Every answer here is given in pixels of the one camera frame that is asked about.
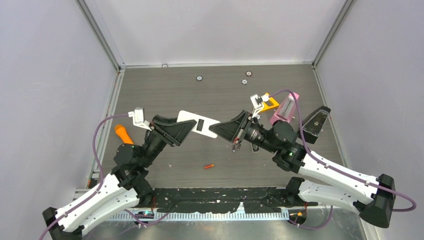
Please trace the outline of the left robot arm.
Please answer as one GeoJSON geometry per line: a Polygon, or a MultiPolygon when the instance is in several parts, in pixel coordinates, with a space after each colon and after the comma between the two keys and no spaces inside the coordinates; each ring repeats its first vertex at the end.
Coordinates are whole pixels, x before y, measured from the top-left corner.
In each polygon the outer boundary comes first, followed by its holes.
{"type": "Polygon", "coordinates": [[[141,109],[105,118],[106,121],[130,117],[133,125],[146,129],[144,143],[123,143],[117,149],[116,166],[110,173],[99,169],[99,182],[73,202],[61,207],[49,207],[42,215],[47,225],[40,236],[49,234],[53,240],[80,240],[94,227],[112,215],[153,202],[154,190],[146,180],[147,168],[166,146],[177,147],[196,126],[195,119],[179,120],[156,115],[146,121],[141,109]]]}

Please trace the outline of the white remote control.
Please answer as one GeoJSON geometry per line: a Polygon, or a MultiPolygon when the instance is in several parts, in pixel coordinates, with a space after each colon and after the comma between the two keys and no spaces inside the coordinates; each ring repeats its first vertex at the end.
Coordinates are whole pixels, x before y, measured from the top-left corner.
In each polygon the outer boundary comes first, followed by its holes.
{"type": "Polygon", "coordinates": [[[212,139],[216,139],[218,137],[218,135],[212,132],[209,127],[220,123],[220,121],[196,113],[180,110],[177,116],[177,122],[184,122],[189,120],[196,121],[195,126],[191,130],[192,132],[212,139]]]}

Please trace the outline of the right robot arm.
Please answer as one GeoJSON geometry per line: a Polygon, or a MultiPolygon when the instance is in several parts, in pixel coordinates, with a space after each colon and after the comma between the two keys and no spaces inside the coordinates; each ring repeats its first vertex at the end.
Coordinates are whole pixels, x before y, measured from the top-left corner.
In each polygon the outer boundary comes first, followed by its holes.
{"type": "Polygon", "coordinates": [[[323,186],[301,177],[293,177],[286,186],[285,198],[291,205],[321,202],[349,210],[365,222],[388,228],[394,210],[394,179],[376,177],[336,164],[296,142],[298,133],[286,121],[276,121],[265,129],[243,110],[235,118],[211,125],[219,137],[239,144],[245,140],[274,154],[272,161],[286,172],[309,176],[327,183],[323,186]]]}

